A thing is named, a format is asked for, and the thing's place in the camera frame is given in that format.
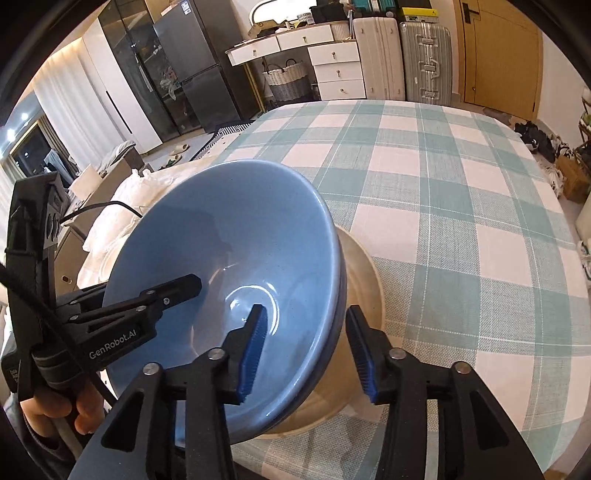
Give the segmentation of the person's left hand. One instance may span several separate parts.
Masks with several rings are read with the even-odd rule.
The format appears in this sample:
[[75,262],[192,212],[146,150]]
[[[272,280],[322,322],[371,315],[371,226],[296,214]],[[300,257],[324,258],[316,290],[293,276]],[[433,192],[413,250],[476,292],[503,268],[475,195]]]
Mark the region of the person's left hand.
[[65,418],[77,411],[74,427],[81,435],[94,433],[104,419],[103,397],[86,381],[74,404],[52,390],[41,388],[32,398],[21,401],[20,407],[30,427],[41,437],[56,438],[54,419]]

